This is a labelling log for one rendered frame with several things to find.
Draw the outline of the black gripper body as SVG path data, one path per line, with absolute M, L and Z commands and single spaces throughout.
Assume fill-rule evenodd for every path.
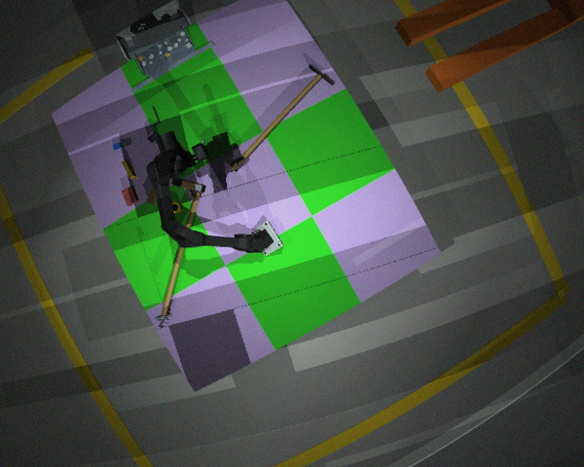
M 196 160 L 198 160 L 198 162 L 202 162 L 202 161 L 209 158 L 208 153 L 206 152 L 203 144 L 201 144 L 201 143 L 192 147 L 192 150 L 194 151 L 193 155 L 191 155 L 190 152 L 188 152 L 186 155 L 183 155 L 181 152 L 177 154 L 177 155 L 183 156 L 186 159 L 185 160 L 186 165 L 181 171 L 192 166 L 191 163 L 195 162 Z

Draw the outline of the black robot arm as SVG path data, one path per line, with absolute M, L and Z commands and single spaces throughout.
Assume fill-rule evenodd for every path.
M 156 192 L 162 228 L 181 248 L 231 247 L 246 253 L 262 253 L 274 242 L 266 230 L 254 235 L 240 233 L 234 234 L 234 237 L 214 236 L 192 231 L 176 221 L 169 190 L 169 178 L 170 175 L 173 178 L 183 175 L 181 170 L 186 165 L 186 159 L 177 154 L 181 152 L 186 155 L 187 153 L 176 140 L 174 131 L 157 136 L 155 140 L 161 153 L 148 163 L 146 171 Z

